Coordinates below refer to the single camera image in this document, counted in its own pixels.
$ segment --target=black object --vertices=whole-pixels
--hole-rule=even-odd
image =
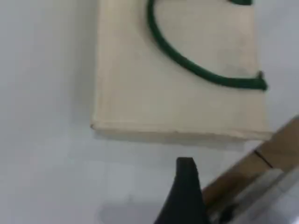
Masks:
[[[174,183],[155,224],[210,224],[192,158],[178,158]]]

